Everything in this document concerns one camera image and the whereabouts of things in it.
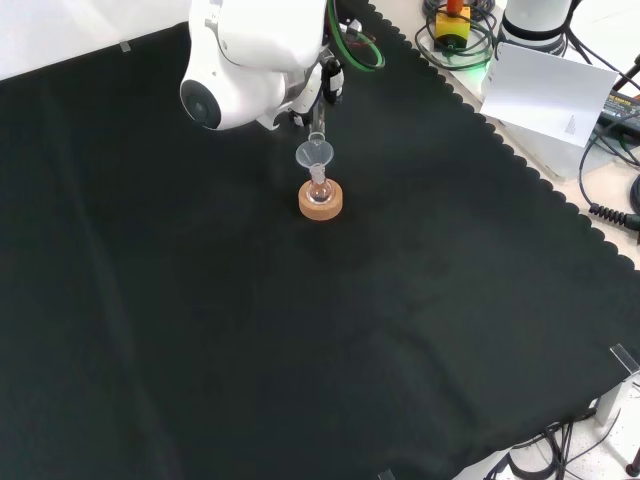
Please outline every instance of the black cable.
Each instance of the black cable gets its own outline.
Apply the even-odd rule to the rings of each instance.
[[[571,31],[571,28],[567,29],[567,40],[569,40],[571,45],[573,45],[573,48],[575,48],[576,52],[578,52],[580,54],[580,56],[582,58],[584,58],[585,62],[587,62],[589,65],[593,65],[593,63],[591,62],[591,59],[589,58],[589,56],[585,53],[585,51],[580,46],[580,41],[578,40],[578,38]]]
[[[631,118],[635,118],[638,116],[640,116],[640,112],[626,115],[622,118],[619,118],[615,122],[611,123],[607,127],[605,127],[604,130],[602,130],[602,132],[596,133],[597,138],[594,138],[589,141],[589,145],[587,145],[587,148],[585,149],[584,154],[582,155],[582,159],[580,160],[580,167],[578,168],[578,185],[580,186],[580,192],[582,193],[582,196],[584,197],[586,202],[589,204],[589,213],[593,215],[597,215],[600,218],[604,218],[605,220],[616,223],[618,225],[624,225],[626,228],[630,230],[634,230],[636,232],[640,232],[640,215],[619,212],[617,210],[612,210],[610,208],[606,208],[598,205],[597,203],[592,202],[584,188],[584,183],[582,181],[582,169],[584,167],[584,162],[587,158],[587,155],[589,155],[589,151],[591,151],[591,148],[593,148],[598,138],[602,140],[602,138],[606,134],[608,134],[613,128],[617,127],[618,125],[626,122]],[[626,159],[625,161],[627,163],[634,164],[634,158],[629,158],[629,159]]]
[[[640,162],[638,161],[636,156],[633,154],[631,149],[627,146],[627,142],[624,140],[624,134],[620,134],[619,143],[622,149],[627,153],[627,155],[629,155],[629,158],[633,160],[634,165],[640,167]]]
[[[601,133],[598,132],[597,130],[593,131],[593,134],[596,136],[597,140],[600,140],[608,149],[609,149],[609,153],[611,155],[615,155],[616,157],[618,157],[619,159],[621,159],[624,163],[626,163],[627,165],[630,165],[632,167],[640,167],[640,162],[638,162],[638,159],[633,155],[633,153],[631,153],[631,155],[629,156],[629,158],[625,157],[624,155],[622,155],[622,153],[620,153],[618,150],[616,150],[605,138],[605,136]]]
[[[569,449],[571,448],[571,441],[573,439],[574,425],[575,423],[582,422],[593,417],[596,414],[596,411],[597,410],[595,408],[589,408],[584,415],[569,420],[566,423],[552,423],[544,429],[544,432],[542,434],[536,436],[526,443],[521,443],[512,447],[512,450],[518,450],[521,448],[529,447],[531,445],[535,445],[541,440],[546,440],[549,444],[549,447],[551,448],[551,462],[543,470],[537,472],[527,472],[525,470],[522,470],[514,463],[511,454],[507,454],[509,467],[511,467],[511,471],[513,472],[513,474],[518,478],[522,478],[523,480],[545,480],[547,478],[550,478],[554,473],[556,474],[556,480],[562,480],[564,478],[565,471],[573,475],[573,473],[567,470],[567,465],[569,464]],[[555,437],[555,434],[558,431],[562,431],[561,445],[558,445]]]
[[[602,442],[604,442],[607,437],[609,436],[609,434],[611,433],[611,430],[613,430],[613,427],[616,426],[616,423],[618,423],[618,419],[620,418],[620,413],[622,412],[622,409],[618,410],[618,414],[616,415],[615,420],[613,421],[613,423],[611,424],[611,426],[609,427],[609,430],[607,430],[607,433],[604,434],[604,436],[598,440],[593,446],[589,447],[588,449],[586,449],[584,452],[580,453],[579,455],[576,455],[575,457],[573,457],[571,460],[569,460],[567,462],[567,465],[569,465],[572,462],[575,462],[577,459],[579,459],[580,457],[586,455],[587,453],[589,453],[590,451],[592,451],[594,448],[596,448],[598,445],[600,445]]]
[[[629,203],[631,203],[631,209],[636,215],[640,215],[640,175],[636,178],[631,186],[631,193],[629,194]]]
[[[576,37],[576,35],[573,33],[573,31],[571,31],[571,28],[569,28],[569,33],[571,34],[571,36],[573,37],[573,39],[577,42],[578,45],[580,45],[581,48],[583,48],[584,50],[586,50],[587,52],[589,52],[591,55],[593,55],[595,58],[597,58],[598,60],[600,60],[602,63],[604,63],[607,67],[609,67],[611,70],[613,70],[614,72],[616,72],[618,75],[620,75],[622,78],[624,78],[628,83],[630,83],[631,85],[633,85],[634,87],[636,87],[638,90],[640,90],[640,85],[638,85],[636,82],[634,82],[631,78],[627,77],[624,73],[622,73],[620,70],[618,70],[616,67],[614,67],[613,65],[611,65],[609,62],[607,62],[604,58],[602,58],[600,55],[598,55],[597,53],[595,53],[593,50],[591,50],[589,47],[587,47],[584,42],[582,42],[578,37]]]
[[[493,1],[480,0],[476,3],[482,3],[483,5],[487,5],[491,8],[491,10],[493,9],[493,6],[495,6],[495,0]],[[425,15],[426,15],[426,24],[424,27],[422,27],[420,30],[416,32],[415,44],[418,50],[420,51],[420,53],[424,55],[425,58],[427,58],[427,60],[429,60],[431,63],[433,63],[437,67],[442,68],[443,70],[449,70],[449,71],[467,70],[469,68],[486,65],[491,60],[492,50],[495,48],[497,43],[497,39],[493,34],[493,29],[495,28],[498,20],[488,9],[485,9],[483,7],[475,7],[473,6],[473,4],[467,5],[467,6],[471,7],[472,18],[467,18],[457,13],[447,12],[446,6],[439,5],[439,2],[435,2],[435,0],[425,0],[423,4],[423,10],[425,11]],[[478,40],[473,45],[467,46],[464,48],[455,48],[440,42],[440,40],[436,38],[433,30],[431,29],[431,25],[435,23],[438,13],[445,13],[450,17],[460,18],[470,23],[472,31],[477,31],[482,34],[480,40]],[[431,52],[429,52],[426,48],[424,48],[420,43],[420,34],[425,30],[433,40],[434,48],[435,47],[441,48],[443,50],[443,55],[445,56],[475,57],[478,55],[483,55],[484,58],[480,61],[471,62],[465,65],[445,65],[438,58],[436,58]],[[475,49],[476,47],[478,47],[483,43],[485,44],[485,46],[482,50],[473,51],[473,49]]]

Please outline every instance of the green cable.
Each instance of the green cable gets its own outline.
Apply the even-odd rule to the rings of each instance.
[[[371,47],[371,50],[373,50],[373,53],[376,54],[376,61],[378,62],[376,64],[376,67],[382,67],[384,65],[384,57],[382,56],[382,52],[380,52],[378,47],[376,47],[376,44],[373,43],[364,33],[361,33],[361,32],[358,32],[358,40],[361,40],[362,43],[366,43],[367,45],[369,45],[369,47]]]
[[[351,63],[351,65],[353,65],[357,69],[362,70],[363,72],[375,72],[375,69],[369,68],[369,67],[365,67],[360,62],[358,62],[358,60],[356,60],[353,55],[351,55],[351,52],[349,52],[349,50],[347,49],[346,45],[344,44],[344,41],[342,40],[342,35],[340,33],[340,27],[337,25],[337,20],[336,20],[336,17],[335,17],[335,11],[333,9],[333,1],[329,0],[327,2],[327,5],[328,5],[328,8],[329,8],[329,24],[331,25],[331,33],[333,34],[333,38],[336,41],[336,45],[338,45],[338,48],[340,49],[342,54],[349,61],[349,63]],[[380,56],[380,51],[377,48],[374,51],[376,52],[376,57]]]

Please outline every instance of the cable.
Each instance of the cable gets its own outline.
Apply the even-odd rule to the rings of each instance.
[[[631,160],[633,160],[634,165],[640,167],[640,162],[638,161],[638,159],[636,158],[636,156],[633,154],[633,152],[631,151],[631,149],[627,146],[627,142],[625,142],[624,140],[624,134],[620,135],[620,139],[618,140],[618,143],[620,143],[620,146],[622,147],[622,149],[627,152],[627,155],[629,155],[629,157],[631,158]]]
[[[622,118],[619,118],[617,121],[605,127],[602,132],[596,132],[596,135],[598,138],[602,140],[604,135],[609,133],[613,128],[626,122],[631,118],[635,118],[638,116],[640,116],[640,112],[636,112],[630,115],[626,115]],[[582,196],[584,197],[586,202],[589,204],[589,213],[593,215],[597,215],[600,218],[604,218],[605,220],[616,223],[618,225],[624,225],[626,228],[630,230],[640,232],[640,215],[639,214],[623,213],[617,210],[612,210],[610,208],[600,206],[597,203],[592,202],[589,196],[587,195],[587,192],[585,191],[584,183],[582,181],[582,169],[584,167],[584,162],[587,159],[587,155],[589,155],[589,151],[591,150],[591,148],[593,148],[596,141],[597,141],[597,138],[589,141],[589,145],[587,145],[587,148],[585,149],[584,154],[582,155],[582,159],[580,160],[580,167],[578,168],[578,185],[580,186],[580,192],[582,193]],[[635,165],[634,160],[637,162],[635,157],[626,159],[625,161],[629,164]]]
[[[426,15],[426,24],[416,32],[415,44],[420,53],[424,55],[427,60],[429,60],[437,67],[449,71],[467,70],[469,68],[486,65],[491,60],[493,49],[497,44],[497,39],[493,34],[493,29],[495,28],[498,20],[491,13],[491,10],[493,10],[493,7],[495,6],[495,0],[476,0],[475,4],[476,5],[467,5],[471,8],[472,12],[471,18],[467,18],[457,13],[447,12],[447,7],[445,5],[440,5],[440,2],[438,0],[424,0],[423,11]],[[471,24],[472,31],[477,31],[482,34],[480,40],[478,40],[473,45],[464,48],[456,48],[452,47],[451,45],[442,43],[436,38],[433,30],[431,29],[431,25],[435,23],[439,13],[444,13],[450,17],[459,18],[464,20],[465,22],[468,22],[469,24]],[[475,57],[478,55],[483,55],[484,58],[480,61],[471,62],[465,65],[445,65],[420,43],[420,34],[425,30],[433,40],[434,48],[441,48],[445,57]],[[482,48],[481,50],[473,51],[476,47],[482,44],[485,44],[484,48]]]
[[[338,9],[336,5],[336,0],[329,0],[327,2],[327,12],[329,17],[329,27],[331,29],[331,34],[333,36],[333,39],[336,42],[336,45],[338,46],[338,48],[340,49],[340,52],[342,53],[342,55],[347,59],[347,61],[351,65],[353,65],[359,70],[362,70],[363,72],[374,72],[376,70],[380,70],[384,68],[385,60],[384,60],[384,56],[382,55],[382,52],[380,52],[380,50],[375,45],[375,43],[371,42],[362,33],[358,34],[358,39],[360,41],[366,42],[369,48],[371,48],[371,50],[376,56],[377,63],[375,65],[370,64],[356,58],[355,55],[353,55],[351,49],[347,45],[347,42],[342,36],[342,32],[340,31],[340,22],[338,21]]]
[[[580,457],[583,457],[584,455],[586,455],[587,453],[589,453],[590,451],[592,451],[594,448],[596,448],[598,445],[600,445],[602,442],[604,442],[607,437],[609,436],[609,434],[611,433],[611,430],[613,430],[613,427],[616,426],[616,423],[618,423],[618,419],[620,418],[620,413],[622,413],[622,409],[618,410],[618,414],[616,415],[615,420],[613,421],[613,423],[611,424],[611,426],[609,427],[609,430],[607,430],[607,433],[604,434],[604,436],[598,440],[592,447],[589,447],[588,449],[586,449],[584,452],[582,452],[579,455],[576,455],[575,457],[573,457],[571,460],[569,460],[567,462],[567,465],[575,462],[577,459],[579,459]]]
[[[513,472],[513,474],[516,477],[522,478],[524,480],[546,480],[555,473],[556,480],[563,480],[565,472],[571,473],[567,470],[566,467],[569,464],[568,457],[569,450],[571,448],[571,441],[573,439],[574,425],[577,422],[582,422],[584,420],[587,420],[588,418],[593,417],[596,411],[597,410],[595,408],[589,408],[584,415],[573,420],[569,420],[566,423],[552,423],[547,428],[545,428],[540,435],[534,437],[526,443],[521,443],[512,447],[512,450],[518,450],[529,447],[531,445],[535,445],[539,449],[539,442],[541,440],[546,440],[549,444],[549,447],[551,448],[551,461],[549,462],[549,465],[537,472],[527,472],[525,470],[522,470],[514,463],[511,454],[507,454],[509,467],[511,467],[511,471]],[[562,432],[560,445],[558,445],[555,437],[556,433],[559,431]]]
[[[609,67],[611,70],[613,70],[614,72],[616,72],[618,75],[620,75],[623,79],[625,79],[628,83],[630,83],[631,85],[633,85],[634,87],[636,87],[638,90],[640,90],[640,85],[638,85],[636,82],[634,82],[631,78],[627,77],[624,73],[622,73],[620,70],[618,70],[616,67],[614,67],[613,65],[611,65],[609,62],[607,62],[604,58],[602,58],[600,55],[598,55],[597,53],[595,53],[593,50],[591,50],[589,47],[587,47],[584,42],[582,42],[578,37],[576,37],[576,35],[573,33],[573,31],[571,30],[571,28],[569,28],[568,33],[573,37],[573,39],[576,41],[576,43],[578,45],[580,45],[580,47],[584,50],[586,50],[587,52],[589,52],[591,55],[593,55],[595,58],[597,58],[598,60],[600,60],[602,63],[604,63],[607,67]]]

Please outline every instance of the wooden stand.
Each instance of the wooden stand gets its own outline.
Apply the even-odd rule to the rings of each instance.
[[[327,179],[331,182],[333,187],[333,196],[327,203],[313,203],[307,197],[307,190],[311,185],[311,180],[306,182],[298,191],[298,204],[300,205],[300,211],[302,214],[311,219],[319,222],[331,220],[336,217],[342,210],[342,188],[333,180]]]

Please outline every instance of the black cloth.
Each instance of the black cloth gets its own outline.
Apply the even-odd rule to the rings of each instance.
[[[186,116],[185,25],[0,85],[0,478],[449,480],[623,379],[631,263],[345,3],[328,223],[304,132]]]

